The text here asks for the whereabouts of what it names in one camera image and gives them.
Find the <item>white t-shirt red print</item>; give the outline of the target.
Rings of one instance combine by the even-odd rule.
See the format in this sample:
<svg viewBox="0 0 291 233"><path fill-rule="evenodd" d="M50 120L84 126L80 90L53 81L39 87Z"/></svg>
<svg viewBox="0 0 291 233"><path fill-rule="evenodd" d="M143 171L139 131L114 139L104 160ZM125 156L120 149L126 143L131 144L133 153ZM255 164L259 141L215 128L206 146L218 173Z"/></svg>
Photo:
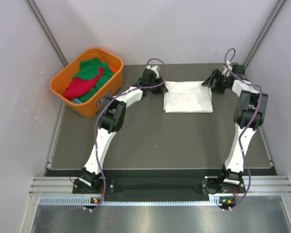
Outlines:
<svg viewBox="0 0 291 233"><path fill-rule="evenodd" d="M212 113L212 92L202 81L170 82L165 86L163 109L166 113Z"/></svg>

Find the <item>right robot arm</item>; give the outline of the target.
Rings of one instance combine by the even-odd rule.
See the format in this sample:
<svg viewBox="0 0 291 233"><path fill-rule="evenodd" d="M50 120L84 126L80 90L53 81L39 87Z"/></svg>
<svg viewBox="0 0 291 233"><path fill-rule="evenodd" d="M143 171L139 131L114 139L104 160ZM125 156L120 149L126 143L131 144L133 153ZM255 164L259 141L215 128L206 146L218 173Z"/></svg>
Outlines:
<svg viewBox="0 0 291 233"><path fill-rule="evenodd" d="M233 114L233 144L216 183L222 192L228 192L241 185L249 144L266 116L268 94L256 90L256 86L244 77L244 73L243 65L231 65L231 62L227 61L224 71L215 69L202 83L202 86L209 87L214 93L223 94L225 90L230 89L238 96Z"/></svg>

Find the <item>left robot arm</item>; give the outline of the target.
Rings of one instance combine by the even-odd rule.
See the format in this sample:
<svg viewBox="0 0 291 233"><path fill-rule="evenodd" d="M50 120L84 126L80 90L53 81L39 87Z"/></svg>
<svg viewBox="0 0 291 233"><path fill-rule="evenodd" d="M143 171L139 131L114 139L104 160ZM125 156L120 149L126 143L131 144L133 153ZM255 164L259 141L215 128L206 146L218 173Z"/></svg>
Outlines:
<svg viewBox="0 0 291 233"><path fill-rule="evenodd" d="M80 176L80 181L89 192L96 192L101 186L103 161L112 139L124 124L126 109L149 93L156 95L168 92L159 69L158 65L147 65L137 83L115 97L104 99L102 112L95 123L94 146Z"/></svg>

